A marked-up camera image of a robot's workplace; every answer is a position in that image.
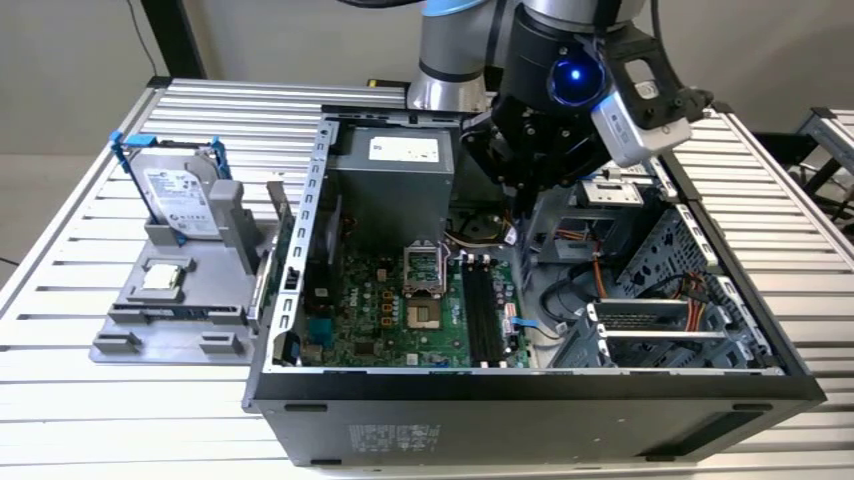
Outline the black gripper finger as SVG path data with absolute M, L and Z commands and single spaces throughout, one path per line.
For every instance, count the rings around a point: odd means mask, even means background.
M 488 111 L 467 119 L 461 142 L 493 184 L 519 195 L 539 193 L 535 150 L 541 132 L 535 110 L 515 97 L 496 97 Z
M 537 189 L 568 186 L 592 174 L 607 162 L 608 152 L 587 114 L 547 118 L 548 136 L 541 141 Z

